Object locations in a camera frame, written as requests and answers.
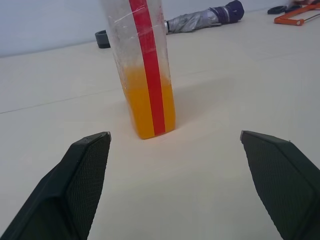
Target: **plastic bottle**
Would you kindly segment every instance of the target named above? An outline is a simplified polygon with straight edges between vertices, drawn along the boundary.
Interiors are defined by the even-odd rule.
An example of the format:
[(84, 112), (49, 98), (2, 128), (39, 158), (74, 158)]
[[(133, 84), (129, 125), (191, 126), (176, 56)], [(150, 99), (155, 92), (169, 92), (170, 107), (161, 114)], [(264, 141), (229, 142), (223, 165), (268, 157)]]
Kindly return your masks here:
[(142, 139), (175, 129), (161, 0), (101, 0), (107, 34), (136, 132)]

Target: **white tabletop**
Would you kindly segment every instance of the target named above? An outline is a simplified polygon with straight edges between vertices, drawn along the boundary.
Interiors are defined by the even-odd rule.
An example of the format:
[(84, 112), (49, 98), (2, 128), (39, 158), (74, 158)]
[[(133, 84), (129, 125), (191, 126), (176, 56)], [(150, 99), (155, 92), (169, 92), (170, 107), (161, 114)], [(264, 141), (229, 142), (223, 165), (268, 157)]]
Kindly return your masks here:
[(89, 240), (280, 240), (240, 133), (291, 140), (320, 167), (320, 20), (273, 18), (168, 36), (177, 129), (149, 140), (131, 126), (110, 49), (0, 58), (0, 234), (70, 144), (110, 131)]

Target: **orange juice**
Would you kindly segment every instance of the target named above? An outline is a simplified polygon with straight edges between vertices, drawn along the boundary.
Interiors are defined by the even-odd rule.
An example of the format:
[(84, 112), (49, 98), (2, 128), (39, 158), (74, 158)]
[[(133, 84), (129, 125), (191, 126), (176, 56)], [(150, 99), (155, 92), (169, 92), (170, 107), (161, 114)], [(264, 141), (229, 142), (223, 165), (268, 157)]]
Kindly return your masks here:
[[(150, 105), (149, 89), (144, 66), (124, 69), (126, 79), (121, 79), (124, 95), (128, 102), (135, 130), (140, 138), (156, 137)], [(175, 129), (176, 113), (170, 79), (160, 71), (161, 93), (165, 132)]]

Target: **red stripe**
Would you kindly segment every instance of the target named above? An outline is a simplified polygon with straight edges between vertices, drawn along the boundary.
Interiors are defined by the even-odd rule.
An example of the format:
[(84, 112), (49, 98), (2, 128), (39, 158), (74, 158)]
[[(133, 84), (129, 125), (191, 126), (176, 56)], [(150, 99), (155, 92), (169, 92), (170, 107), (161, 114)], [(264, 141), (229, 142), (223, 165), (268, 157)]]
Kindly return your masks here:
[(138, 33), (149, 91), (154, 135), (166, 132), (156, 42), (147, 0), (129, 0)]

